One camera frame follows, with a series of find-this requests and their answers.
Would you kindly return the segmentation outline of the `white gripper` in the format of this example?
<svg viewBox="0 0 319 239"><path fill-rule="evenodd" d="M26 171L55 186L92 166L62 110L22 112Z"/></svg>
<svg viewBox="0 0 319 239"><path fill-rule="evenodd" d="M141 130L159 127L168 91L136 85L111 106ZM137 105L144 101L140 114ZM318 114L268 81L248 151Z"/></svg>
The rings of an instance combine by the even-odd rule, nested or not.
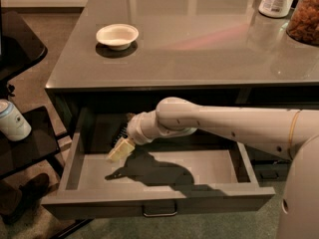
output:
<svg viewBox="0 0 319 239"><path fill-rule="evenodd" d="M159 137L158 121L155 112L143 112L138 115L127 113L129 138L121 137L107 155L107 160L118 161L128 157L135 149L136 144L151 143Z"/></svg>

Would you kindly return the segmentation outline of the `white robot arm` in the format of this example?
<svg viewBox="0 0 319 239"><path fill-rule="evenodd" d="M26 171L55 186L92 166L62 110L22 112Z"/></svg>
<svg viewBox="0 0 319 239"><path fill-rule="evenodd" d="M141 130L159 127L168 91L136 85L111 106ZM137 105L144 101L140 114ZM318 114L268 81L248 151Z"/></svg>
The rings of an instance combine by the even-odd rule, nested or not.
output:
<svg viewBox="0 0 319 239"><path fill-rule="evenodd" d="M201 129L292 161L276 239L319 239L319 112L208 107L180 98L161 100L154 111L129 117L108 154L128 156L137 145Z"/></svg>

